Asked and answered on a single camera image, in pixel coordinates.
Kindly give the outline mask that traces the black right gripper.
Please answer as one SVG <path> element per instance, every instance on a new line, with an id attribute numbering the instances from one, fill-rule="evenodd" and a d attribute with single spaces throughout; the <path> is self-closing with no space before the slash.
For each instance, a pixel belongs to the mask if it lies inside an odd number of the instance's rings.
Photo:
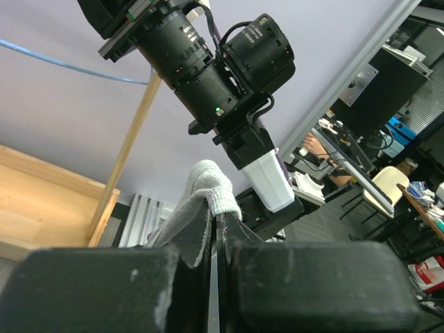
<path id="1" fill-rule="evenodd" d="M 86 20 L 105 40 L 99 55 L 118 61 L 137 48 L 142 37 L 166 15 L 166 1 L 78 2 Z"/>

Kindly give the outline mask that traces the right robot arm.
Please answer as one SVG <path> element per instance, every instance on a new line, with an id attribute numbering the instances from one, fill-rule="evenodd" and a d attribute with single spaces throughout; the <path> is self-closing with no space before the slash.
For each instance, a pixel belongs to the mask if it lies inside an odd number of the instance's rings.
<path id="1" fill-rule="evenodd" d="M 234 166 L 271 213 L 295 200 L 261 117 L 295 74 L 293 49 L 269 14 L 216 34 L 199 1 L 81 1 L 103 38 L 99 54 L 118 61 L 138 50 L 193 116 L 190 135 L 215 132 Z"/>

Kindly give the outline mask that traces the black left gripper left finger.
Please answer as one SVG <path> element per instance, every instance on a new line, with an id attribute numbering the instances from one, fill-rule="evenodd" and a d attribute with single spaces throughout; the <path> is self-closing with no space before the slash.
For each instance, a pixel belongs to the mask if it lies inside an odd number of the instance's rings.
<path id="1" fill-rule="evenodd" d="M 46 248 L 1 293 L 2 332 L 206 332 L 207 203 L 158 248 Z"/>

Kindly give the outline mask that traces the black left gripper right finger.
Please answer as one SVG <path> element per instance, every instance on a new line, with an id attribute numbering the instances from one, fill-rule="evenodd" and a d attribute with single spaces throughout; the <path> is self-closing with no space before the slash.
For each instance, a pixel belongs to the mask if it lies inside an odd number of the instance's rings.
<path id="1" fill-rule="evenodd" d="M 220 332 L 413 332 L 420 309 L 394 252 L 373 241 L 266 243 L 214 220 Z"/>

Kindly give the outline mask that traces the grey garment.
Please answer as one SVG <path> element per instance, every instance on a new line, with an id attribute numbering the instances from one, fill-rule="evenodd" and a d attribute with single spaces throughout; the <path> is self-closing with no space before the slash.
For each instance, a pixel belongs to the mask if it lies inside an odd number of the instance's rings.
<path id="1" fill-rule="evenodd" d="M 178 205 L 171 216 L 147 236 L 146 247 L 157 248 L 167 243 L 191 223 L 203 202 L 207 202 L 212 216 L 232 213 L 238 219 L 242 218 L 230 179 L 212 160 L 201 160 L 191 168 Z"/>

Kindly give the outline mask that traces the blue wire hanger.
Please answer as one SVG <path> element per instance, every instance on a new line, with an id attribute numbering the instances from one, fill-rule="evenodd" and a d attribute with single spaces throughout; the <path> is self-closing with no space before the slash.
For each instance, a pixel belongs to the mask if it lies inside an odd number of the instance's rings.
<path id="1" fill-rule="evenodd" d="M 66 62 L 63 62 L 61 60 L 49 57 L 47 55 L 43 55 L 41 53 L 37 53 L 34 51 L 31 51 L 29 49 L 26 49 L 22 46 L 13 44 L 11 42 L 8 42 L 6 40 L 1 40 L 1 47 L 5 48 L 5 49 L 9 49 L 11 51 L 14 52 L 18 52 L 20 54 L 23 54 L 25 56 L 28 56 L 30 58 L 34 58 L 36 60 L 41 60 L 43 62 L 58 66 L 58 67 L 62 67 L 68 70 L 72 70 L 78 73 L 82 73 L 82 74 L 86 74 L 89 76 L 94 76 L 97 78 L 104 78 L 106 80 L 113 80 L 113 81 L 117 81 L 117 82 L 122 82 L 122 83 L 131 83 L 131 84 L 138 84 L 138 85 L 148 85 L 153 77 L 154 74 L 154 70 L 152 67 L 150 67 L 150 72 L 149 72 L 149 77 L 148 80 L 138 80 L 138 79 L 133 79 L 133 78 L 126 78 L 126 77 L 120 77 L 120 76 L 113 76 L 110 74 L 106 74 L 103 72 L 98 72 L 98 71 L 93 71 L 91 69 L 86 69 L 83 67 L 79 67 L 76 65 L 72 65 Z"/>

